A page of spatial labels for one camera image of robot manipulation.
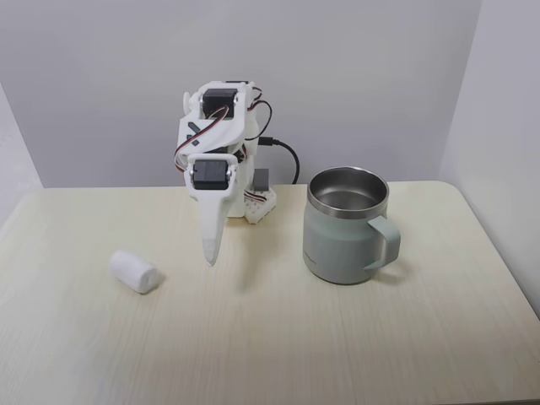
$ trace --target stainless steel rim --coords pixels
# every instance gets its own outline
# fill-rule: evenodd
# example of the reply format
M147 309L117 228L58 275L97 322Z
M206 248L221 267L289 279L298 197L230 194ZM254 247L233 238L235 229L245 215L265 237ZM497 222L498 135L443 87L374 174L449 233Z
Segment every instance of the stainless steel rim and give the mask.
M369 207L366 209L341 209L341 208L335 208L335 207L325 204L324 202L319 200L317 197L315 197L315 195L311 191L311 185L318 176L323 175L329 171L339 170L339 169L359 170L368 175L374 176L386 188L385 197L383 198L382 201L378 202L373 207ZM307 199L310 202L310 204L313 206L313 208L315 208L317 211L320 211L326 215L329 215L334 218L340 218L340 219L365 219L369 217L375 217L376 215L382 213L386 209L389 195L390 195L390 188L388 187L388 184L382 177L380 177L376 173L373 173L372 171L355 167L355 166L335 166L335 167L322 170L319 173L317 173L311 179L310 183L307 185Z

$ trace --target wire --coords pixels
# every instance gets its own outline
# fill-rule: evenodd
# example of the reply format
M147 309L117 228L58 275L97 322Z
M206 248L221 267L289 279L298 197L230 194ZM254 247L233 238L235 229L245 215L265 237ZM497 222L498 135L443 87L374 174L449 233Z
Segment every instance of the wire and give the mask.
M279 146L283 146L284 148L286 148L292 155L293 155L293 158L294 158L294 162L296 163L296 172L294 173L294 179L293 179L293 183L292 184L296 184L296 181L298 181L298 176L300 175L300 161L298 159L298 154L296 154L296 152L294 151L294 149L292 149L288 144L286 144L285 142L281 142L277 139L274 139L273 140L273 144L274 145L279 145Z
M259 132L259 134L256 136L256 137L253 137L253 138L247 138L246 141L254 141L255 139L259 138L268 128L268 124L270 123L270 120L272 120L272 114L273 114L273 110L272 110L272 106L265 100L257 100L255 101L250 108L248 108L247 110L248 111L252 111L255 107L257 107L259 104L266 104L268 106L268 108L270 109L270 115L268 116L268 121L266 123L266 125L264 126L264 128L262 129L262 131Z
M267 198L262 196L261 194L255 194L254 192L249 192L247 190L244 190L244 193L250 195L251 197L257 197L261 198L263 201L267 201Z
M253 99L253 102L255 102L255 101L258 101L259 99L261 99L262 90L260 88L258 88L258 87L254 87L253 89L261 92L255 99Z
M261 198L252 197L252 196L250 196L249 194L246 194L246 193L244 193L244 198L247 198L247 199L252 200L252 201L256 201L258 203L265 203L266 202L266 200L263 200Z
M229 107L227 105L224 105L223 107L219 107L216 111L212 113L215 114L216 112L220 112L220 116L218 116L210 125L202 129L201 131L197 132L195 135L193 135L191 138L187 139L184 143L182 143L178 148L176 148L175 151L175 166L179 171L185 171L186 169L178 165L178 152L180 152L183 148L185 148L187 145L193 143L196 139L200 138L203 134L210 131L212 128L214 128L216 125L218 125L219 122L221 122L229 113Z

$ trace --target gray block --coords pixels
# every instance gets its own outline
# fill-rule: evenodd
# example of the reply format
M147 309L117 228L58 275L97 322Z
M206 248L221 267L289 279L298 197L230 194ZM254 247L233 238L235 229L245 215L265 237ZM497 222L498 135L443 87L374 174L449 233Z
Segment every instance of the gray block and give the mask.
M270 190L270 172L268 169L255 169L253 175L253 191L254 192L267 192Z

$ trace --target red wire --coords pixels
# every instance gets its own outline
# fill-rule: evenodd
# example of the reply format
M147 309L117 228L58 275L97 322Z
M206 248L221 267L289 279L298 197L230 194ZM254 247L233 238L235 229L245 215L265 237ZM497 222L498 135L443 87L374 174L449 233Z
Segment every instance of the red wire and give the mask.
M211 130L212 128L214 128L216 125L218 125L219 122L221 122L226 116L227 114L229 113L229 107L227 105L224 105L223 107L220 107L218 108L216 111L214 111L212 113L212 116L213 114L215 114L216 112L220 112L224 110L224 113L221 114L218 118L216 118L210 125L208 125L207 127L205 127L203 130L201 130L200 132L197 132L195 135L193 135L191 138L187 139L184 143L182 143L178 148L176 148L176 151L175 151L175 166L176 168L180 171L180 172L184 172L184 170L178 166L176 164L176 156L178 155L178 152L185 148L187 145L191 145L193 143L193 141L195 141L197 138L200 138L201 135L203 135L204 133L208 132L209 130Z

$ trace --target insulated mug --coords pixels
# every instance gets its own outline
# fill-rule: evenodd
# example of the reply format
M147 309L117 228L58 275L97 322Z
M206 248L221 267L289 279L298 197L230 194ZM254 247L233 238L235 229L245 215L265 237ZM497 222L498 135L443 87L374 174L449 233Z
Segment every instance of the insulated mug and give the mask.
M357 284L397 259L401 236L386 219L388 185L358 167L317 174L307 188L304 262L319 278Z

